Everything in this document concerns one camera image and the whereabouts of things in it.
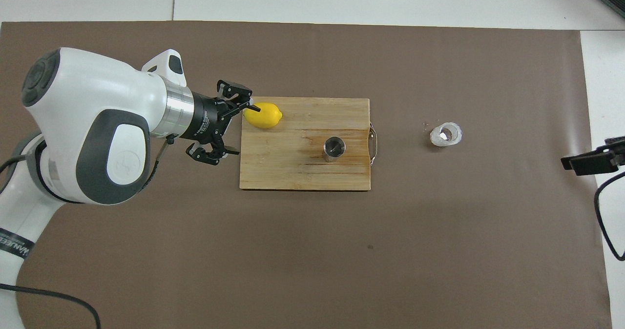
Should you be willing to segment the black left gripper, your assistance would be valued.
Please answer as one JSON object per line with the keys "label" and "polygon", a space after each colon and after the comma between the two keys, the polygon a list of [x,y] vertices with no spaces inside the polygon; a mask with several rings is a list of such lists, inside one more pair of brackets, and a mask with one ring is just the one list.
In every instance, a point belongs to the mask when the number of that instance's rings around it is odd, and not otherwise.
{"label": "black left gripper", "polygon": [[[244,109],[261,112],[254,105],[252,90],[248,87],[219,80],[217,82],[217,98],[210,98],[192,92],[193,116],[183,138],[197,141],[186,149],[186,154],[197,162],[217,166],[228,155],[240,155],[239,149],[226,146],[223,135],[233,116]],[[210,144],[211,151],[205,150],[204,144]]]}

